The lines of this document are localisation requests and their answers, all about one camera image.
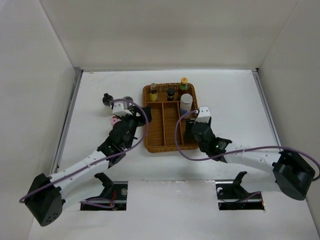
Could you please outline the small gold-cap yellow bottle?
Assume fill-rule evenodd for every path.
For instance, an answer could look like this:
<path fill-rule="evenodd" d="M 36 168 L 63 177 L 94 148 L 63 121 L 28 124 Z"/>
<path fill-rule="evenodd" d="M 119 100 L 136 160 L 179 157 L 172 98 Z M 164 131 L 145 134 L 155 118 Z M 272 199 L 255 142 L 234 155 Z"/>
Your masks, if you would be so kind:
<path fill-rule="evenodd" d="M 150 85 L 149 99 L 151 102 L 156 102 L 158 100 L 157 85 L 155 83 Z"/>

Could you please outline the chrome-top glass shaker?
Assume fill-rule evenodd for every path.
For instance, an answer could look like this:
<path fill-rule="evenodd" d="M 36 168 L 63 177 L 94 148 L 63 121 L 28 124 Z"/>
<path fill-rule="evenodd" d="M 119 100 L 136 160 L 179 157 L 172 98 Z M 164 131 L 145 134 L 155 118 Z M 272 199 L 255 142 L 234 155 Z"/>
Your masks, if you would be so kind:
<path fill-rule="evenodd" d="M 131 96 L 125 96 L 122 98 L 124 101 L 123 101 L 123 107 L 125 110 L 129 110 L 131 111 L 134 107 L 133 105 L 133 98 Z"/>

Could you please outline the small dark-lid pepper shaker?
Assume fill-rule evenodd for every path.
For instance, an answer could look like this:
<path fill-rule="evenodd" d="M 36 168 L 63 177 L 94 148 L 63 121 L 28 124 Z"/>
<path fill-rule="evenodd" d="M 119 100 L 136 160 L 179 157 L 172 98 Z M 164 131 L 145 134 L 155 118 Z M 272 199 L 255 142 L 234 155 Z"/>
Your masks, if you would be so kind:
<path fill-rule="evenodd" d="M 173 101 L 174 100 L 174 96 L 175 96 L 175 90 L 172 87 L 168 88 L 168 90 L 167 90 L 167 101 L 168 102 Z"/>

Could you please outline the pink-lid spice jar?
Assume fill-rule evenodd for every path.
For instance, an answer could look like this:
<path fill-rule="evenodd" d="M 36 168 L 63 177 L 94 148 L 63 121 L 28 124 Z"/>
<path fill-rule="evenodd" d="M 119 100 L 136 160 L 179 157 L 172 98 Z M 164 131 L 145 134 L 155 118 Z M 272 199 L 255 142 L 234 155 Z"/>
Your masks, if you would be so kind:
<path fill-rule="evenodd" d="M 121 119 L 118 116 L 113 115 L 110 119 L 110 124 L 114 126 L 116 123 L 120 122 Z"/>

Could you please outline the tall silver-lid bead jar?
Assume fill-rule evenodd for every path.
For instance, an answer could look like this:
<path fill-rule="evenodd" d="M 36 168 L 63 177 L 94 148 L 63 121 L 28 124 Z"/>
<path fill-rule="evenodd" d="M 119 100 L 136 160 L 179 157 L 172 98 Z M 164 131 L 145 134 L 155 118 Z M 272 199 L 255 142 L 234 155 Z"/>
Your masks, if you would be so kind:
<path fill-rule="evenodd" d="M 184 115 L 191 111 L 193 103 L 193 97 L 189 93 L 185 93 L 180 97 L 179 111 L 181 115 Z"/>

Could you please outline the yellow-cap brown sauce bottle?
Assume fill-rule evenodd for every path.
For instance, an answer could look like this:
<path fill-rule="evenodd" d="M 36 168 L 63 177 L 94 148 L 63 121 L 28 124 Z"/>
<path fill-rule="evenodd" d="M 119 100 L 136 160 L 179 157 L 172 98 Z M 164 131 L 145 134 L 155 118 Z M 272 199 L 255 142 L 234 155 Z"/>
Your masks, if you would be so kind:
<path fill-rule="evenodd" d="M 181 96 L 188 93 L 188 79 L 182 77 L 178 87 L 178 99 L 181 99 Z"/>

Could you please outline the black-stopper glass bottle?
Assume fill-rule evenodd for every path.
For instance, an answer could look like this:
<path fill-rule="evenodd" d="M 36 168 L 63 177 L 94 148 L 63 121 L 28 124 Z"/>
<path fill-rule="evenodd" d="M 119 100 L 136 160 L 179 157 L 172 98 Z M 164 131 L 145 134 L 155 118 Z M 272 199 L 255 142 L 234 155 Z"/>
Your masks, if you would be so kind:
<path fill-rule="evenodd" d="M 114 98 L 110 94 L 105 93 L 103 95 L 102 103 L 104 105 L 104 110 L 107 115 L 113 114 L 113 101 L 114 101 Z"/>

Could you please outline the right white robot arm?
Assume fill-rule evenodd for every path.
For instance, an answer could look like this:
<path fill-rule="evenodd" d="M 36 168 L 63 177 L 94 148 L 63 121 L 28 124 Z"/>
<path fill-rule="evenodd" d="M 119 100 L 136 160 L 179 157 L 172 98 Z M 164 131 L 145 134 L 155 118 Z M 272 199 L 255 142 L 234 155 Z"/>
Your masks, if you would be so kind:
<path fill-rule="evenodd" d="M 228 151 L 233 146 L 232 141 L 215 136 L 210 121 L 188 119 L 185 136 L 194 139 L 200 151 L 208 156 L 203 161 L 239 164 L 266 172 L 272 176 L 279 190 L 294 200 L 304 200 L 311 183 L 319 179 L 305 158 L 317 166 L 320 164 L 310 155 L 291 147 L 260 146 Z"/>

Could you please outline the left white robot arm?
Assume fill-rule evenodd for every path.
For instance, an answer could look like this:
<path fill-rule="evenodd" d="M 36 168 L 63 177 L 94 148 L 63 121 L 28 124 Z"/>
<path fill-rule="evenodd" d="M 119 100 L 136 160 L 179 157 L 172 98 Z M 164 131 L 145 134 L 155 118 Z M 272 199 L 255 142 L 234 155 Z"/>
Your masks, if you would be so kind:
<path fill-rule="evenodd" d="M 104 171 L 119 163 L 127 152 L 135 148 L 133 141 L 137 128 L 149 127 L 151 121 L 150 106 L 134 106 L 120 116 L 106 140 L 91 155 L 61 172 L 37 175 L 20 203 L 25 204 L 39 225 L 45 227 L 61 215 L 68 203 L 67 195 L 91 177 L 101 181 L 95 187 L 96 195 L 100 199 L 108 199 L 112 195 L 113 183 Z"/>

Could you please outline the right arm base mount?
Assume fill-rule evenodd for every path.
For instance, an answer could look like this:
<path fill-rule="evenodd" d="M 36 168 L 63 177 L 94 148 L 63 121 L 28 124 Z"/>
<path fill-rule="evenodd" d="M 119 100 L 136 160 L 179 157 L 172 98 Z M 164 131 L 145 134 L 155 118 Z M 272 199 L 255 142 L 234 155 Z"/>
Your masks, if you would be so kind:
<path fill-rule="evenodd" d="M 246 171 L 241 171 L 235 179 L 215 182 L 220 211 L 265 210 L 261 192 L 248 192 L 241 186 L 246 174 Z"/>

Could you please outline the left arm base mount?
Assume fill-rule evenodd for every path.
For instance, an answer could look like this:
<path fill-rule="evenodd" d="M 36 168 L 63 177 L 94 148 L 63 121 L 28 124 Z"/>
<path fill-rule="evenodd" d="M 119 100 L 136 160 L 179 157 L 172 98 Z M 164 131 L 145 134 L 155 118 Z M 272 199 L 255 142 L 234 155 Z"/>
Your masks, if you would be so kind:
<path fill-rule="evenodd" d="M 128 182 L 112 181 L 105 173 L 97 173 L 94 177 L 101 182 L 103 189 L 99 195 L 82 201 L 80 211 L 126 211 Z"/>

